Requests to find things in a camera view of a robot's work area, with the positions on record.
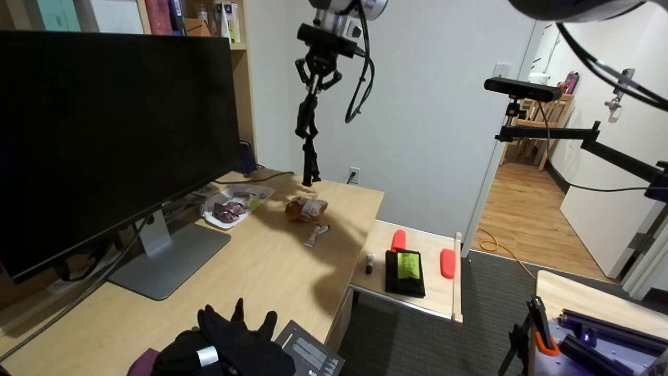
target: computer monitor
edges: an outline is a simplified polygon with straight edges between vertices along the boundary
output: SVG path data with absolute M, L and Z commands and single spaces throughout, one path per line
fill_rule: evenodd
M 237 163 L 222 37 L 0 31 L 0 56 L 0 266 L 14 283 Z M 112 280 L 164 298 L 227 240 L 200 226 L 159 238 L 160 255 Z

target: monitor stand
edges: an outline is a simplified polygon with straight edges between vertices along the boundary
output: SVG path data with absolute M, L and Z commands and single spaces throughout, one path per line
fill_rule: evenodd
M 153 217 L 154 222 L 140 232 L 144 252 L 108 280 L 148 298 L 164 302 L 224 248 L 229 237 L 194 224 L 169 237 L 163 211 Z

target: power outlet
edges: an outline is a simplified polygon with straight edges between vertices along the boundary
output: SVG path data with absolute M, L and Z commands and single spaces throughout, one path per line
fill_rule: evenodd
M 350 166 L 350 170 L 349 170 L 349 182 L 346 183 L 360 183 L 360 167 L 358 166 Z

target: wooden floor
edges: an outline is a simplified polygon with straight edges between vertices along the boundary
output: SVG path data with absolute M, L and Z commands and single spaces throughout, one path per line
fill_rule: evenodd
M 497 171 L 474 248 L 593 280 L 607 280 L 560 211 L 563 192 L 547 171 L 504 163 Z

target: black glove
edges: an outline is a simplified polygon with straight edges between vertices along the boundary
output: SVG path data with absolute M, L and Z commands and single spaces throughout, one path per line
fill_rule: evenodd
M 276 311 L 270 311 L 257 332 L 245 321 L 245 302 L 235 302 L 231 321 L 222 317 L 212 308 L 198 311 L 200 335 L 215 344 L 224 363 L 235 368 L 243 376 L 294 376 L 294 362 L 287 356 L 271 335 Z

